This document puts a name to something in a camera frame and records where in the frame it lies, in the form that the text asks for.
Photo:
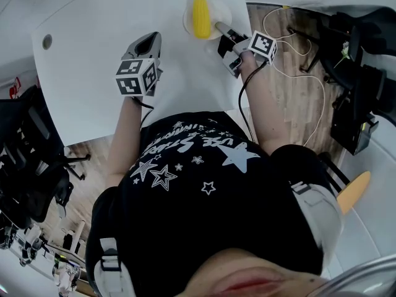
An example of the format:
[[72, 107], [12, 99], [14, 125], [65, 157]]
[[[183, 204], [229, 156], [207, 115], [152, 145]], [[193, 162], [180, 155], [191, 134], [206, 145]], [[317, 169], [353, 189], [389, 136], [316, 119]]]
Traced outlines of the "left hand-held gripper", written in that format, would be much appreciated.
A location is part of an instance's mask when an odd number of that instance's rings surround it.
[[160, 69], [161, 34], [148, 33], [131, 43], [115, 75], [119, 91], [129, 97], [152, 97], [163, 72]]

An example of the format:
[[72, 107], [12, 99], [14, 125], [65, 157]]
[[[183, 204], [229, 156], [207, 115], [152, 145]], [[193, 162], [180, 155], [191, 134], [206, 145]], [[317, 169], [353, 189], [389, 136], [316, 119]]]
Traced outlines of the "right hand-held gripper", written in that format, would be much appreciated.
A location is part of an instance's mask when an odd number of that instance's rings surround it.
[[215, 28], [222, 34], [217, 52], [223, 65], [236, 79], [239, 78], [239, 68], [243, 61], [241, 55], [245, 52], [252, 52], [258, 65], [263, 62], [272, 65], [277, 52], [275, 39], [257, 30], [252, 37], [241, 35], [223, 22], [217, 22]]

